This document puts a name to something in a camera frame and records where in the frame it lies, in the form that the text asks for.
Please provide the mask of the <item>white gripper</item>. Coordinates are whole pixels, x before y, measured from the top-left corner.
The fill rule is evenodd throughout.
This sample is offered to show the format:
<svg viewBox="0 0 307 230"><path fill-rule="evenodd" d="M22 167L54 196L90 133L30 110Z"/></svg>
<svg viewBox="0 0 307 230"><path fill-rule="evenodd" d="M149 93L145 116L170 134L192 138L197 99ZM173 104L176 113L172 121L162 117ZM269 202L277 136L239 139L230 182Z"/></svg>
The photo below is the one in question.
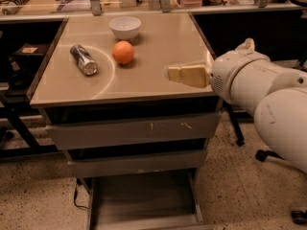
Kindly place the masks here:
<svg viewBox="0 0 307 230"><path fill-rule="evenodd" d="M248 64L256 60L270 61L270 58L255 50L255 42L247 38L237 48L217 57L210 73L210 83L213 91L224 101L233 104L231 100L231 85L237 74ZM209 73L204 64L169 66L166 70L169 81L204 88L209 84Z"/></svg>

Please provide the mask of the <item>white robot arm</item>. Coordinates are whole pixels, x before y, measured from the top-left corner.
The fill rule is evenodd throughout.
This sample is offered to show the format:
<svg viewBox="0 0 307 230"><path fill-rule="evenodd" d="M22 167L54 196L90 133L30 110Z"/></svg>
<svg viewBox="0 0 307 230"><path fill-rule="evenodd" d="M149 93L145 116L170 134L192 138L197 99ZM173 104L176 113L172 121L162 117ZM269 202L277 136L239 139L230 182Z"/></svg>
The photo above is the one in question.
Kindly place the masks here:
<svg viewBox="0 0 307 230"><path fill-rule="evenodd" d="M248 38L237 48L203 64L172 65L166 78L193 87L211 86L228 104L253 117L263 142L307 173L307 74L279 66L255 50Z"/></svg>

